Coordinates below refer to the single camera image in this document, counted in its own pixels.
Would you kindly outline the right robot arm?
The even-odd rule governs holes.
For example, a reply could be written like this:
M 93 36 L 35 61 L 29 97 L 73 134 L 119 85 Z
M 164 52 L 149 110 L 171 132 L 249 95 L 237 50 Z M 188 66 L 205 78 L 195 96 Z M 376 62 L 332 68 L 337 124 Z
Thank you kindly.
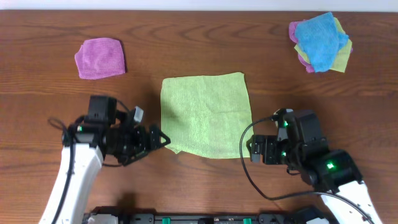
M 275 135 L 241 138 L 251 162 L 285 165 L 289 175 L 298 175 L 311 191 L 269 197 L 270 201 L 317 195 L 338 223 L 380 223 L 368 187 L 353 158 L 344 150 L 331 150 L 318 116 L 312 110 L 279 109 L 266 118 L 277 128 Z

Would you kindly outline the light green cloth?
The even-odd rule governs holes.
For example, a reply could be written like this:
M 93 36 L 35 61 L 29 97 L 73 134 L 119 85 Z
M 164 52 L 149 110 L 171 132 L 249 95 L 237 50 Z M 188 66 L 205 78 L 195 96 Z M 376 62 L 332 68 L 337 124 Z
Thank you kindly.
M 253 134 L 243 133 L 252 122 L 243 73 L 166 78 L 160 104 L 167 149 L 209 159 L 248 157 L 239 151 L 240 139 Z

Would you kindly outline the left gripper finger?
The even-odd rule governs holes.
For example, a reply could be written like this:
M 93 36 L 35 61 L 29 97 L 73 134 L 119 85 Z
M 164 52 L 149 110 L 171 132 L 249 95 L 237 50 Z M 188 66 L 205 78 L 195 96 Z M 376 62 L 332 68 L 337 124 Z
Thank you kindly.
M 140 159 L 145 158 L 148 156 L 153 149 L 143 149 L 143 150 L 138 150 L 138 149 L 132 149 L 132 150 L 123 150 L 123 166 L 128 166 L 134 162 L 139 161 Z
M 171 143 L 171 139 L 159 130 L 159 148 L 165 147 Z

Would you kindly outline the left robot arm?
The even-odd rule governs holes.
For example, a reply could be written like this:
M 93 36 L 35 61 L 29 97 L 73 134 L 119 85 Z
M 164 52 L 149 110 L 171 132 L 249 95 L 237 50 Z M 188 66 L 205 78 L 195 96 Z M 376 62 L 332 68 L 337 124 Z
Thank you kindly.
M 41 223 L 81 223 L 88 195 L 107 155 L 128 166 L 171 140 L 158 126 L 141 125 L 143 110 L 117 109 L 121 101 L 90 97 L 88 112 L 69 126 L 50 118 L 62 130 L 62 161 Z

